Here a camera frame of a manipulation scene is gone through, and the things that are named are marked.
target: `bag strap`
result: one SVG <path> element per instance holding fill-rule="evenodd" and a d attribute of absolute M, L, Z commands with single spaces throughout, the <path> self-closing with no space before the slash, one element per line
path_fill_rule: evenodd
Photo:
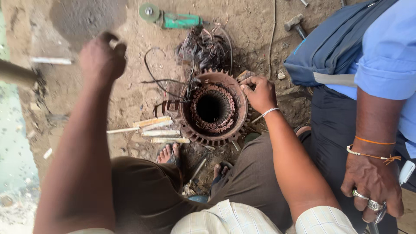
<path fill-rule="evenodd" d="M 344 85 L 357 88 L 354 83 L 354 74 L 341 74 L 341 75 L 327 75 L 322 73 L 313 73 L 315 81 L 326 85 Z"/>

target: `shirt sleeve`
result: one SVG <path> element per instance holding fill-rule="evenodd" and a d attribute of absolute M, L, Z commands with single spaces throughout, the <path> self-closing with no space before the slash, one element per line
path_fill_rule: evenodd
<path fill-rule="evenodd" d="M 327 206 L 303 212 L 297 219 L 295 228 L 297 234 L 357 234 L 342 211 Z"/>
<path fill-rule="evenodd" d="M 355 83 L 366 93 L 404 100 L 416 91 L 415 0 L 399 0 L 367 29 Z"/>

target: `blue shirt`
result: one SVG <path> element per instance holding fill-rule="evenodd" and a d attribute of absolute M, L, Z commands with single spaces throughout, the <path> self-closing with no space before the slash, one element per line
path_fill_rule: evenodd
<path fill-rule="evenodd" d="M 399 0 L 367 29 L 362 53 L 347 73 L 364 92 L 391 100 L 404 100 L 399 130 L 411 158 L 416 158 L 416 0 Z M 352 99 L 357 89 L 327 85 Z"/>

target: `blue bag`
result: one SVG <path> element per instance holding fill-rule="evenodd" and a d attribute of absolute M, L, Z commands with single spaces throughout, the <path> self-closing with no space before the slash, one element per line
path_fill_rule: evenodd
<path fill-rule="evenodd" d="M 345 6 L 322 22 L 283 65 L 295 85 L 337 84 L 356 87 L 345 75 L 362 50 L 367 28 L 397 0 L 371 0 Z"/>

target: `hammer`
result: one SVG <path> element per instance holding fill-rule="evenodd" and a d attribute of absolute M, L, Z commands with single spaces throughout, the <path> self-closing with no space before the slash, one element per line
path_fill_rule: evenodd
<path fill-rule="evenodd" d="M 304 40 L 308 35 L 306 34 L 305 30 L 303 30 L 300 23 L 303 21 L 303 15 L 298 14 L 297 16 L 293 17 L 291 20 L 287 21 L 283 26 L 285 27 L 286 31 L 295 28 L 299 36 Z"/>

